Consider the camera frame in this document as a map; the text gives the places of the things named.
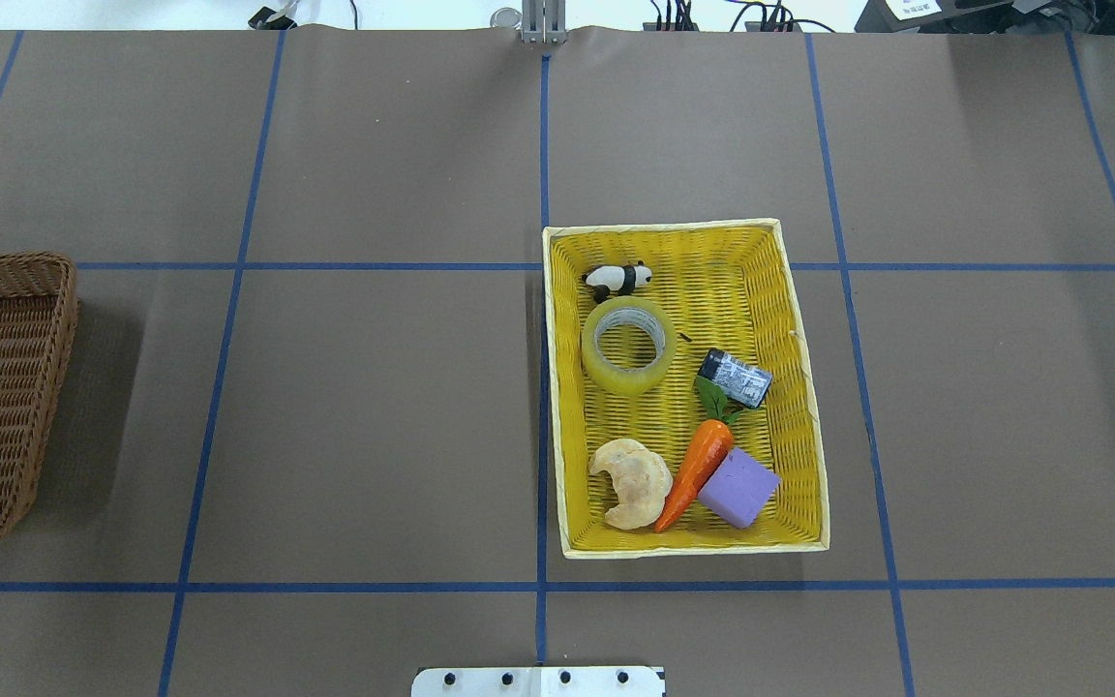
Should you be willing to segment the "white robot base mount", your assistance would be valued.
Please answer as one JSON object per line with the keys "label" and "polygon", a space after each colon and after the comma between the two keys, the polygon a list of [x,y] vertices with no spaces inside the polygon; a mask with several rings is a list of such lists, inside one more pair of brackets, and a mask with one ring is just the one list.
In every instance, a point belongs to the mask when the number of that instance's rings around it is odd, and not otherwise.
{"label": "white robot base mount", "polygon": [[643,665],[438,667],[415,676],[411,696],[667,696],[662,667]]}

